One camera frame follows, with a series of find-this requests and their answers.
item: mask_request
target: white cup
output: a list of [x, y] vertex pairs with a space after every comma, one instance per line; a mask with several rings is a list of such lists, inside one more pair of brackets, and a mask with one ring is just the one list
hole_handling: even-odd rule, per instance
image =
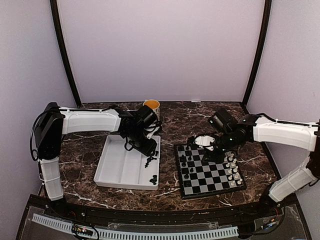
[[154, 99], [149, 99], [143, 102], [143, 106], [148, 106], [149, 108], [151, 108], [160, 121], [160, 102]]

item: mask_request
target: white wall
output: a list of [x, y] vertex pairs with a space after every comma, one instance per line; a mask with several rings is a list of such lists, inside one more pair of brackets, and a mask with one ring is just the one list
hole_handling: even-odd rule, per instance
[[264, 0], [59, 0], [83, 102], [242, 101]]
[[50, 1], [0, 2], [0, 238], [13, 240], [30, 193], [40, 187], [29, 152], [33, 121], [48, 102], [75, 103]]
[[[320, 1], [273, 1], [264, 52], [250, 113], [317, 122], [320, 118]], [[304, 150], [268, 144], [282, 176], [308, 155]], [[297, 193], [313, 239], [320, 239], [320, 184]]]

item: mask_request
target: chessboard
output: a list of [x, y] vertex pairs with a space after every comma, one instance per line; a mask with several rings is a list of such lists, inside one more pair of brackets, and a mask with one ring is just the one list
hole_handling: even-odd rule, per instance
[[205, 150], [196, 145], [174, 145], [182, 199], [204, 198], [247, 188], [236, 153], [225, 153], [223, 163], [202, 162]]

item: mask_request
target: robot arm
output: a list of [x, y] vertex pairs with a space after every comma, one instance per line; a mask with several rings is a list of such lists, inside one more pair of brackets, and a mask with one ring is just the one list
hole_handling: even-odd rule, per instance
[[[116, 106], [109, 109], [72, 109], [51, 102], [37, 120], [31, 131], [30, 150], [32, 158], [39, 162], [40, 177], [52, 201], [64, 196], [59, 171], [63, 135], [91, 131], [118, 132], [127, 139], [131, 149], [146, 156], [155, 154], [157, 143], [145, 129], [157, 120], [157, 115], [147, 106], [128, 112]], [[33, 134], [36, 149], [32, 149]]]
[[263, 113], [247, 114], [238, 122], [225, 109], [218, 110], [208, 121], [218, 132], [222, 132], [222, 135], [199, 135], [192, 141], [204, 147], [205, 156], [214, 162], [224, 152], [247, 141], [285, 144], [311, 152], [301, 165], [267, 189], [267, 200], [280, 202], [291, 193], [320, 178], [319, 123], [280, 121]]

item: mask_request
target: brown marble surface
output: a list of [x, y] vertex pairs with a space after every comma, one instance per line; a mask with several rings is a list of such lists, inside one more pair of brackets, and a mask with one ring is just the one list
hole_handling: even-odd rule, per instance
[[[111, 103], [87, 103], [83, 108], [102, 109]], [[117, 103], [125, 110], [134, 110], [141, 103]], [[226, 108], [235, 118], [244, 116], [239, 103], [161, 102], [163, 122], [156, 191], [128, 190], [97, 186], [94, 175], [105, 144], [107, 132], [78, 132], [65, 136], [60, 153], [62, 187], [70, 203], [136, 211], [185, 211], [221, 208], [257, 202], [264, 188], [276, 180], [275, 173], [262, 146], [246, 143], [238, 149], [238, 164], [247, 185], [246, 190], [211, 197], [182, 200], [174, 155], [174, 144], [186, 143], [188, 137], [213, 132], [208, 117], [218, 108]]]

